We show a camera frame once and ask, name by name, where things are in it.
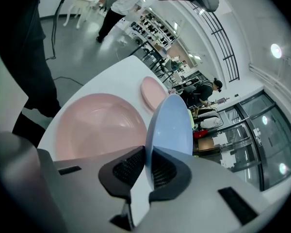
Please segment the black metal railing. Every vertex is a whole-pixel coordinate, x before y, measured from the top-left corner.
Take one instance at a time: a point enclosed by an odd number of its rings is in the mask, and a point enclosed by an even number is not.
[[[186,1],[186,3],[198,14],[198,16],[200,16],[200,18],[202,18],[204,23],[209,27],[211,35],[213,35],[219,43],[223,54],[223,61],[228,70],[229,82],[239,80],[237,61],[232,45],[217,16],[213,12],[206,12],[191,2]]]

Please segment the ceiling light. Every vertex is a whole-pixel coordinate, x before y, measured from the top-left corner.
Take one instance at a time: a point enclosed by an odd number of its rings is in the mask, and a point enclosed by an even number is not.
[[[262,122],[264,123],[264,125],[267,124],[267,117],[266,116],[262,116]]]
[[[281,56],[282,56],[281,49],[277,44],[271,45],[271,52],[272,52],[273,56],[277,59],[281,58]]]
[[[279,164],[279,172],[281,174],[285,175],[287,173],[287,171],[288,171],[287,166],[285,164],[283,164],[283,163],[280,163]]]

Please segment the floor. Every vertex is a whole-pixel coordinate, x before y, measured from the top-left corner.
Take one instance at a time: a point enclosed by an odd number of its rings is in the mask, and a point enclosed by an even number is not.
[[[102,44],[98,43],[96,37],[104,20],[104,17],[98,12],[93,13],[77,30],[78,19],[70,17],[66,27],[63,26],[65,17],[58,19],[55,45],[56,59],[47,60],[52,76],[56,79],[57,95],[61,106],[81,88],[80,84],[87,83],[108,67],[128,57],[138,47],[128,35],[117,27],[111,30]],[[45,56],[49,58],[53,56],[51,45],[52,19],[42,20],[42,27],[46,35],[44,40]],[[142,57],[143,51],[137,52],[136,56]],[[59,77],[71,78],[80,84]],[[23,113],[45,129],[52,120],[41,115],[35,109],[24,108]]]

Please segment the pink plate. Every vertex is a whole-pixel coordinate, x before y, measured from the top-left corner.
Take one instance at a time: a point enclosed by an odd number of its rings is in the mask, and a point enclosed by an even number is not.
[[[111,94],[91,94],[70,105],[60,118],[58,160],[82,158],[144,145],[146,126],[137,110]]]
[[[141,94],[147,105],[155,111],[159,104],[167,97],[163,87],[152,77],[145,77],[141,83]]]

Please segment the white shirt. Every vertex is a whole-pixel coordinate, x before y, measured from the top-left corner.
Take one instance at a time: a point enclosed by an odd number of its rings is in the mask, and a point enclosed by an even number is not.
[[[137,4],[142,7],[143,0],[117,0],[111,9],[113,12],[126,16],[129,12],[137,8]]]

